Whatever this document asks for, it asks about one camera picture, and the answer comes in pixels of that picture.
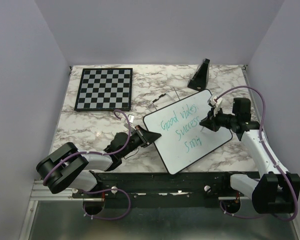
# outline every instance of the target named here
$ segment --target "chessboard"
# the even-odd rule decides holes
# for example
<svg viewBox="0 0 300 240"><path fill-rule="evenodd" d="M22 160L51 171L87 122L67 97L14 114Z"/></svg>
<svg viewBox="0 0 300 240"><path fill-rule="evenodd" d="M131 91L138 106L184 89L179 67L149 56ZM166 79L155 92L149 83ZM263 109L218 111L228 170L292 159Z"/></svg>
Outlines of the chessboard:
<svg viewBox="0 0 300 240"><path fill-rule="evenodd" d="M131 109L132 68L84 68L75 111Z"/></svg>

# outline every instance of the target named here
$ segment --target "table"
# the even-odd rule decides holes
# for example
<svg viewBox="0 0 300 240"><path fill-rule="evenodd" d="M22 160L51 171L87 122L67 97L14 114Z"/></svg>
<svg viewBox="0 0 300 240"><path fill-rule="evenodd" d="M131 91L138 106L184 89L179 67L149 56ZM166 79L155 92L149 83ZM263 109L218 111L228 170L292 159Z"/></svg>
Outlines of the table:
<svg viewBox="0 0 300 240"><path fill-rule="evenodd" d="M66 91L57 130L51 151L67 142L73 142L79 149L101 151L106 148L118 132L126 132L123 124L112 112L77 112L74 110L82 69L84 68L133 68L132 101L129 114L134 115L134 125L144 126L142 118L149 113L146 106L158 95L171 87L178 89L180 98L193 93L187 87L188 80L196 71L197 65L81 65L74 66ZM211 65L207 88L212 94L246 85L242 69L238 65ZM224 97L223 112L231 113L234 97L250 98L247 89L238 89ZM256 171L256 166L247 149L234 135L233 139L201 160L184 169L183 172L213 171ZM128 158L113 172L149 173L166 172L165 166L152 144Z"/></svg>

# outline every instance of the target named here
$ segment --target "white board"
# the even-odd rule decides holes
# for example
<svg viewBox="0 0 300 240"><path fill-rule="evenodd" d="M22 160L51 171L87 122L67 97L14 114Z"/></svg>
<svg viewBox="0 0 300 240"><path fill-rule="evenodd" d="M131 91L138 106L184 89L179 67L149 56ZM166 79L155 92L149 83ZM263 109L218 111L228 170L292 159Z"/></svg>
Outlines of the white board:
<svg viewBox="0 0 300 240"><path fill-rule="evenodd" d="M154 145L170 174L176 174L232 139L230 130L213 132L199 125L211 107L203 90L143 117L145 127L162 136Z"/></svg>

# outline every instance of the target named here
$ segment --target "purple cable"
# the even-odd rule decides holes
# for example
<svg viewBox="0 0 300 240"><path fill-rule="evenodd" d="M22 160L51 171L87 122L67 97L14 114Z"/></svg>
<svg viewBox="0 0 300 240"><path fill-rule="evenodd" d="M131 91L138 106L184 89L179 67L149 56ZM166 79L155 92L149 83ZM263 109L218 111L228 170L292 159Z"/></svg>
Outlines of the purple cable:
<svg viewBox="0 0 300 240"><path fill-rule="evenodd" d="M278 171L282 174L284 180L286 181L290 191L291 191L291 194L292 194L292 198L293 198L293 202L294 202L294 213L291 217L288 217L288 218L282 218L282 217L279 217L277 215L274 215L276 218L282 220L282 221L292 221L293 219L296 218L297 214L298 214L298 210L299 210L299 207L298 207L298 200L297 200L297 196L296 196L296 193L294 191L294 188L291 184L291 182L289 181L288 177L286 176L286 174L284 173L284 171L281 169L280 166L277 165L277 162L276 160L274 159L274 157L272 156L271 152L269 151L267 145L265 144L265 142L263 141L263 137L262 137L262 129L263 129L263 126L264 126L264 121L265 121L265 116L266 116L266 101L264 99L264 97L262 96L261 92L259 92L257 89L253 88L253 87L250 87L250 86L236 86L236 87L233 87L225 92L223 92L222 94L220 94L216 100L218 100L219 98L221 98L222 96L226 95L227 93L233 91L233 90L236 90L236 89L241 89L241 88L244 88L244 89L251 89L253 91L255 91L261 98L262 100L262 117L261 117L261 122L260 122L260 128L259 128L259 138L260 138L260 141L261 141L261 144L265 150L265 152L268 154L271 162L275 165L275 167L278 169Z"/></svg>
<svg viewBox="0 0 300 240"><path fill-rule="evenodd" d="M220 208L222 210L222 212L224 214L227 214L229 216L232 216L232 217L235 217L235 218L238 218L238 219L259 219L259 218L262 218L264 217L264 215L259 215L259 216L240 216L240 215L234 215L230 212L227 212L227 209L226 209L226 204L223 202L223 201L220 201Z"/></svg>
<svg viewBox="0 0 300 240"><path fill-rule="evenodd" d="M114 152L101 153L101 152L97 152L97 151L90 151L89 154L98 154L98 155L103 155L103 156L106 156L106 155L113 155L113 154L117 154L117 153L121 152L121 151L122 151L123 149L125 149L125 147L128 145L128 142L129 142L129 140L130 140L130 135L131 135L131 126L130 126L129 118L128 118L128 116L127 116L123 111L121 111L121 110L119 110L119 109L115 109L115 110L113 111L113 113L114 113L114 115L115 115L115 117L116 117L117 119L121 119L121 117L119 117L119 116L116 114L116 112L123 114L123 116L125 117L126 122L127 122L127 124L128 124L128 138L126 139L125 144L123 145L122 148L120 148L119 150L114 151ZM74 156L80 155L80 154L87 154L87 152L86 152L86 151L79 151L79 152L76 152L76 153L74 153L74 154L71 154L71 155L67 156L65 159L61 160L57 165L55 165L55 167L52 168L52 170L45 176L45 178L44 178L44 180L43 180L43 185L44 185L44 186L47 185L48 179L50 178L51 174L52 174L56 169L58 169L58 168L59 168L62 164L64 164L65 162L69 161L69 159L73 158Z"/></svg>
<svg viewBox="0 0 300 240"><path fill-rule="evenodd" d="M129 197L128 193L126 193L125 191L123 191L121 189L118 189L118 188L116 188L116 189L109 188L109 189L104 189L104 190L100 190L100 191L91 191L91 192L90 191L82 191L82 192L85 193L85 194L101 194L101 193L109 192L109 191L119 191L127 197L127 199L128 199L128 208L127 208L127 210L125 211L124 214L122 214L121 216L116 216L116 217L101 217L101 216L89 215L86 211L86 206L83 205L84 214L89 216L89 217L92 217L94 219L100 219L100 220L110 220L110 221L112 221L112 220L119 220L119 219L124 218L130 212L130 208L131 208L130 197Z"/></svg>

